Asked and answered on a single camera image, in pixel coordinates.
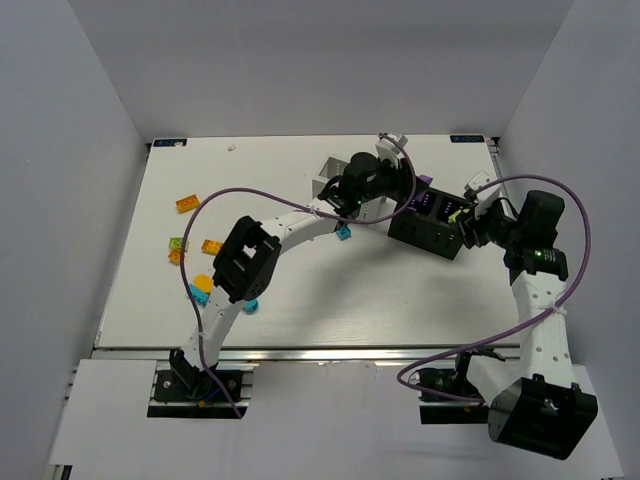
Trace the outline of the purple half-round lego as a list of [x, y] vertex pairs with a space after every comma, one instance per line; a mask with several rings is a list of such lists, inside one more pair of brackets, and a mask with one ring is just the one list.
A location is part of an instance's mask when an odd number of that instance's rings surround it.
[[427, 176], [427, 175], [419, 175], [419, 176], [418, 176], [418, 179], [419, 179], [421, 182], [423, 182], [424, 184], [426, 184], [427, 186], [430, 186], [430, 185], [431, 185], [431, 183], [432, 183], [432, 181], [433, 181], [433, 178], [432, 178], [432, 177], [429, 177], [429, 176]]

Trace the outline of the cyan rounded lego brick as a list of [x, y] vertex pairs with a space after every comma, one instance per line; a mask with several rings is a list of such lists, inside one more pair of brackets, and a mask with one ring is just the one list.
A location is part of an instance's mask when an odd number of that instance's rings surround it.
[[257, 299], [250, 300], [243, 306], [243, 311], [247, 314], [254, 314], [258, 309], [259, 301]]

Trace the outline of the small orange lego brick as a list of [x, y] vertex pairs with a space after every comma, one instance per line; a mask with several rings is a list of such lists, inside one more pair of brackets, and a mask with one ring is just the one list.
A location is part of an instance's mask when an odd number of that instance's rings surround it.
[[217, 255], [224, 244], [216, 240], [205, 239], [201, 245], [201, 251], [208, 255]]

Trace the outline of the orange rounded lego brick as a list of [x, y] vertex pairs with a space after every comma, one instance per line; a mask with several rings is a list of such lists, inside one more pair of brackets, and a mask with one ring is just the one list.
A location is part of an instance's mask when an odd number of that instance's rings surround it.
[[213, 289], [213, 279], [207, 274], [198, 274], [193, 278], [192, 284], [200, 291], [209, 294]]

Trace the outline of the cyan lego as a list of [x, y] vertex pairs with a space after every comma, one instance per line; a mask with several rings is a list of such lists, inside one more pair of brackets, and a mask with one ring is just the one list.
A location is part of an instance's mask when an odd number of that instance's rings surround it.
[[206, 306], [209, 301], [210, 294], [201, 290], [194, 284], [189, 285], [190, 293], [193, 296], [194, 300], [202, 306]]

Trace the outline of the small green curved lego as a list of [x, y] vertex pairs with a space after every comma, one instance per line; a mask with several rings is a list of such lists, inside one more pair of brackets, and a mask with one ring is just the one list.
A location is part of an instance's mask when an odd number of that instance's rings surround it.
[[184, 249], [185, 252], [189, 250], [189, 241], [184, 241], [183, 237], [171, 237], [169, 239], [168, 248], [169, 250], [181, 250]]

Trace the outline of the green curved lego brick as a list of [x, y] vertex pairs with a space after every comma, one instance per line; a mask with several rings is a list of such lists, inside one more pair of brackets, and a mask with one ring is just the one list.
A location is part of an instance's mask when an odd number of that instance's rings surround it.
[[456, 223], [456, 221], [457, 221], [457, 218], [459, 217], [459, 215], [460, 215], [461, 213], [463, 213], [463, 210], [458, 210], [458, 211], [456, 211], [455, 213], [453, 213], [452, 215], [450, 215], [450, 216], [448, 217], [447, 222], [448, 222], [449, 224], [455, 224], [455, 223]]

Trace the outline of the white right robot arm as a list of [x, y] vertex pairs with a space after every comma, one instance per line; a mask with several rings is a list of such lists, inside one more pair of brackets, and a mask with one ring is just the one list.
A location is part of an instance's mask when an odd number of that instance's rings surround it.
[[456, 368], [488, 406], [492, 441], [557, 460], [572, 454], [598, 413], [596, 397], [574, 374], [559, 303], [569, 276], [566, 256], [554, 246], [564, 207], [561, 197], [531, 190], [514, 219], [500, 202], [456, 219], [467, 246], [503, 248], [521, 328], [517, 374], [479, 347], [459, 355]]

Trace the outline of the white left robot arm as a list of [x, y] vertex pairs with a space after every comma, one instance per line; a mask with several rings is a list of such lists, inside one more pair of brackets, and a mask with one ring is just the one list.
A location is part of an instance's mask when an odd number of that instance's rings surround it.
[[187, 389], [218, 380], [213, 370], [231, 326], [243, 306], [266, 291], [282, 254], [341, 226], [362, 224], [360, 211], [369, 201], [388, 197], [408, 207], [417, 189], [408, 154], [399, 146], [376, 150], [354, 154], [309, 203], [290, 202], [291, 212], [270, 220], [244, 216], [235, 223], [215, 256], [208, 300], [192, 305], [196, 329], [170, 354], [171, 370]]

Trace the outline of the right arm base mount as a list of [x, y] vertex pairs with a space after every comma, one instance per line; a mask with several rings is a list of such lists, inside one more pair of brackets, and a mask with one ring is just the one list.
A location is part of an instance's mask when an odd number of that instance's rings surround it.
[[487, 423], [489, 408], [478, 389], [467, 379], [471, 359], [474, 356], [504, 362], [494, 348], [476, 348], [459, 353], [453, 368], [424, 367], [417, 370], [417, 386], [433, 390], [419, 396], [420, 419], [423, 425]]

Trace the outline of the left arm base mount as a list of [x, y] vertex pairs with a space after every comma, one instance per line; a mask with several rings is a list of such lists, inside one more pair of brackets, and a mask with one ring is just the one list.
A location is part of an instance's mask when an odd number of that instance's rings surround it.
[[[248, 370], [216, 371], [238, 411], [248, 409], [253, 385], [253, 373]], [[157, 368], [147, 407], [152, 419], [239, 420], [235, 410], [207, 374], [194, 390], [190, 390], [168, 365]]]

